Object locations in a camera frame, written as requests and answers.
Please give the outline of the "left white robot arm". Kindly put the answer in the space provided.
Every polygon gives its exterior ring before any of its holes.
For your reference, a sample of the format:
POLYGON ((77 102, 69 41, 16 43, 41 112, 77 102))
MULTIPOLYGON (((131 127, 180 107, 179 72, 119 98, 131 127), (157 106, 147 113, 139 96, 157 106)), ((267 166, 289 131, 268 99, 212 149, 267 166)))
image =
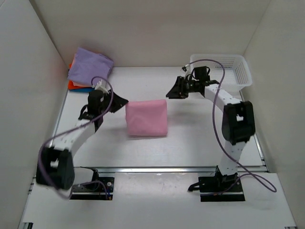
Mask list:
POLYGON ((36 182, 40 185, 68 190, 75 179, 73 157, 88 138, 103 123, 103 116, 115 113, 129 101, 112 90, 89 92, 88 102, 81 108, 75 127, 59 134, 52 146, 44 146, 39 153, 36 182))

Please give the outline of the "pink t shirt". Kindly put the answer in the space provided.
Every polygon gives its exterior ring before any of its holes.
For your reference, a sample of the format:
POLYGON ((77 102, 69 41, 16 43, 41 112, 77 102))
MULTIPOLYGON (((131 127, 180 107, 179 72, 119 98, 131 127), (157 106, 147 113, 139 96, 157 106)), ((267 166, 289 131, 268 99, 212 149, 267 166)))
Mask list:
POLYGON ((125 119, 130 136, 161 137, 168 134, 167 102, 164 99, 128 102, 125 119))

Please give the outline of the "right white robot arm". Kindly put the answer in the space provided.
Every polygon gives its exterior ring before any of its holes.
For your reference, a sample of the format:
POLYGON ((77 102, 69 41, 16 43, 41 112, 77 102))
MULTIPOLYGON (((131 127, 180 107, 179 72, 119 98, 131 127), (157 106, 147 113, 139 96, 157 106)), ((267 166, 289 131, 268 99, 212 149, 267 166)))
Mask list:
POLYGON ((220 83, 211 80, 207 67, 200 67, 194 80, 178 76, 167 93, 169 99, 186 99, 190 93, 200 93, 213 102, 212 122, 215 125, 215 108, 223 112, 221 131, 225 144, 224 156, 216 167, 214 187, 225 191, 237 180, 237 166, 246 143, 255 133, 254 112, 251 102, 243 102, 224 90, 220 83))

